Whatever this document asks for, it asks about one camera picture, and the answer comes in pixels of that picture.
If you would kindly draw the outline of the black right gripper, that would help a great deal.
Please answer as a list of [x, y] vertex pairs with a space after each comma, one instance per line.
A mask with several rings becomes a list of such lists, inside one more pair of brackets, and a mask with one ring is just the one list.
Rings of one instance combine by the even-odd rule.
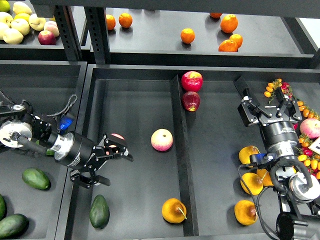
[[294, 97], [289, 98], [281, 87], [274, 90], [278, 106], [275, 116], [255, 98], [244, 96], [237, 110], [245, 127], [259, 124], [259, 131], [268, 153], [293, 153], [298, 136], [292, 123], [302, 120], [302, 114]]

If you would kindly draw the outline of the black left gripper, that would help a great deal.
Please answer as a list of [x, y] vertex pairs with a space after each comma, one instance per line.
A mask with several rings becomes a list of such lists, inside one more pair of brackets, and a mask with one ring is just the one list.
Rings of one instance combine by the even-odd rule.
[[[76, 132], [58, 135], [54, 143], [55, 161], [73, 170], [69, 178], [74, 183], [86, 189], [96, 185], [110, 186], [108, 178], [98, 175], [97, 171], [108, 161], [125, 158], [132, 162], [133, 156], [129, 153], [127, 142], [120, 134], [104, 134], [102, 140], [95, 143]], [[94, 148], [94, 168], [88, 172], [79, 170], [87, 164]]]

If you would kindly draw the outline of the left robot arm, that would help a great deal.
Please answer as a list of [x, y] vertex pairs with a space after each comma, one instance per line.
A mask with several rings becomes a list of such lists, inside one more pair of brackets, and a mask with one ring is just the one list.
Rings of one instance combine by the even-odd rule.
[[78, 97], [69, 97], [66, 106], [49, 115], [36, 115], [26, 100], [14, 102], [4, 92], [8, 103], [0, 104], [0, 147], [25, 148], [39, 154], [52, 152], [54, 160], [70, 169], [70, 180], [86, 189], [94, 185], [110, 185], [110, 180], [96, 172], [108, 161], [125, 158], [133, 161], [126, 141], [116, 133], [104, 134], [96, 144], [87, 137], [68, 131], [74, 118], [70, 108]]

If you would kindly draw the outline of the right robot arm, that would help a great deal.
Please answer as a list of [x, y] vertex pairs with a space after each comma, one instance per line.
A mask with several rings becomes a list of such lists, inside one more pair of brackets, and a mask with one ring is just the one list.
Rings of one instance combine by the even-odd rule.
[[249, 86], [238, 86], [238, 111], [246, 127], [257, 124], [266, 153], [249, 157], [250, 166], [269, 172], [279, 201], [273, 240], [318, 240], [320, 238], [320, 183], [298, 160], [294, 147], [298, 136], [294, 124], [302, 120], [297, 101], [275, 90], [278, 105], [262, 105]]

